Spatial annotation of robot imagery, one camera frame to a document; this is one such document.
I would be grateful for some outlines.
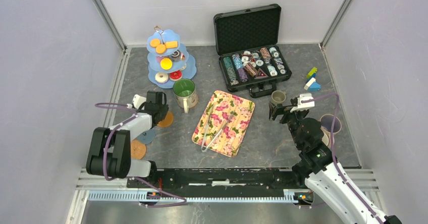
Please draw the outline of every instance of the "small gray cup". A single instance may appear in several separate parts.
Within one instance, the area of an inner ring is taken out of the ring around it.
[[[275,90],[271,95],[271,102],[274,105],[282,104],[282,103],[284,103],[286,98],[287,97],[286,97],[286,94],[284,91]]]

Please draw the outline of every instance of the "green lego brick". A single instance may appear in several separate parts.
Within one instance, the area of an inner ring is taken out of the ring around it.
[[[309,78],[312,76],[312,74],[316,73],[317,71],[318,71],[318,69],[317,69],[316,67],[313,67],[313,68],[309,71],[308,75],[306,75],[306,78],[307,78],[307,79],[309,79]]]

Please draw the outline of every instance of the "cable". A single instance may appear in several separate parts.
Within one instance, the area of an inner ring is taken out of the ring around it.
[[[127,108],[127,105],[125,105],[125,104],[118,104],[118,103],[97,103],[97,104],[95,104],[95,107],[104,108],[104,109],[127,110],[127,111],[131,111],[133,113],[133,115],[131,117],[129,117],[128,119],[126,119],[126,120],[122,121],[121,123],[117,124],[110,131],[109,136],[107,137],[107,141],[105,142],[104,154],[103,154],[103,157],[102,157],[102,174],[104,175],[105,180],[112,181],[115,178],[110,178],[108,176],[108,174],[107,174],[107,151],[108,151],[109,146],[110,146],[110,141],[111,141],[112,136],[113,136],[113,134],[114,134],[115,131],[117,131],[124,124],[126,124],[126,123],[132,121],[133,119],[137,118],[138,116],[137,116],[137,112],[134,109]],[[166,205],[150,205],[150,206],[146,205],[146,207],[148,207],[148,208],[172,207],[172,206],[184,205],[184,204],[187,203],[187,199],[186,198],[180,197],[180,196],[177,196],[177,195],[174,195],[174,194],[171,194],[171,193],[163,191],[161,189],[158,189],[158,188],[156,188],[155,186],[153,186],[152,184],[150,184],[149,182],[147,182],[146,180],[144,180],[144,179],[142,179],[140,177],[128,177],[128,178],[129,179],[134,178],[134,179],[136,179],[136,180],[144,183],[145,185],[147,185],[149,187],[152,187],[153,189],[155,189],[155,190],[157,190],[157,191],[159,191],[159,192],[161,192],[161,193],[163,193],[165,195],[168,195],[168,196],[171,196],[171,197],[183,200],[182,202],[172,203],[172,204],[166,204]]]
[[[297,207],[299,207],[299,209],[312,209],[312,208],[314,208],[314,207],[320,207],[320,206],[323,206],[323,205],[325,205],[326,203],[325,202],[321,202],[321,203],[319,203],[319,204],[316,204],[316,205],[313,205],[313,202],[315,201],[315,196],[313,197],[313,201],[312,202],[309,202],[309,201],[307,201],[307,200],[305,200],[305,199],[302,199],[302,201],[304,201],[304,202],[306,202],[306,203],[308,203],[308,204],[310,204],[311,206],[305,206],[305,205],[296,205]]]
[[[151,188],[153,188],[153,189],[155,189],[155,190],[157,190],[157,191],[159,191],[159,192],[161,192],[161,193],[163,193],[165,195],[168,195],[168,196],[171,196],[171,197],[183,200],[182,202],[172,203],[172,204],[165,204],[165,205],[145,205],[147,208],[172,207],[172,206],[185,205],[187,203],[187,199],[184,198],[184,197],[181,197],[181,196],[178,196],[178,195],[174,195],[174,194],[171,194],[169,192],[166,192],[166,191],[163,191],[161,189],[158,189],[154,185],[152,185],[151,183],[147,182],[146,180],[144,180],[144,179],[142,179],[140,177],[131,177],[130,179],[132,179],[132,178],[134,178],[134,179],[142,182],[143,184],[145,184],[145,185],[147,185],[147,186],[149,186],[149,187],[151,187]]]
[[[328,98],[330,96],[336,96],[335,113],[334,113],[334,117],[333,117],[332,127],[330,128],[330,142],[332,144],[333,164],[334,164],[337,172],[339,172],[339,175],[342,178],[343,182],[349,187],[349,189],[355,194],[355,196],[357,196],[357,198],[364,204],[364,206],[370,211],[370,213],[373,216],[376,216],[376,220],[379,223],[383,224],[384,222],[381,220],[381,218],[379,216],[377,216],[377,214],[373,210],[373,208],[363,199],[363,197],[354,189],[354,187],[352,187],[352,185],[350,183],[348,183],[348,180],[345,178],[345,175],[343,175],[342,171],[340,171],[339,166],[337,165],[336,151],[335,151],[335,147],[334,147],[333,127],[334,127],[334,124],[335,124],[335,121],[336,121],[337,113],[339,111],[339,95],[337,93],[333,92],[333,93],[329,93],[329,94],[326,94],[326,95],[322,95],[320,97],[316,97],[314,99],[303,100],[302,103],[308,103],[308,102],[318,101],[318,100],[322,100],[322,99]]]

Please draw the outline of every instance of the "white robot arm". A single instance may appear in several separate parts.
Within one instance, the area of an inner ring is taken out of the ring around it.
[[[310,93],[291,100],[292,105],[269,104],[270,120],[283,115],[280,123],[287,124],[302,159],[292,167],[298,185],[307,186],[319,195],[346,224],[401,224],[396,216],[386,216],[347,178],[330,149],[322,142],[321,123],[305,118],[314,107]]]

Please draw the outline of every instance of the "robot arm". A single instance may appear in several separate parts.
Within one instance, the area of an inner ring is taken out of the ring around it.
[[[300,151],[301,161],[292,167],[297,184],[312,189],[344,223],[401,224],[396,216],[386,216],[372,204],[350,178],[346,178],[346,182],[342,180],[334,166],[332,152],[322,142],[324,134],[321,122],[305,118],[309,109],[315,106],[314,102],[303,103],[309,99],[313,98],[307,93],[292,99],[292,105],[289,106],[269,103],[269,119],[275,120],[277,116],[282,115],[280,123],[287,124]],[[347,176],[339,162],[337,165],[341,173]],[[375,215],[363,201],[371,207]]]
[[[98,127],[92,134],[86,170],[92,175],[103,176],[104,148],[109,135],[113,131],[109,144],[112,152],[107,153],[107,175],[112,178],[125,178],[127,176],[149,175],[151,163],[149,161],[131,159],[131,141],[141,133],[150,130],[162,121],[168,112],[167,97],[163,92],[149,91],[147,98],[135,95],[128,108],[136,110],[122,123],[109,128]]]

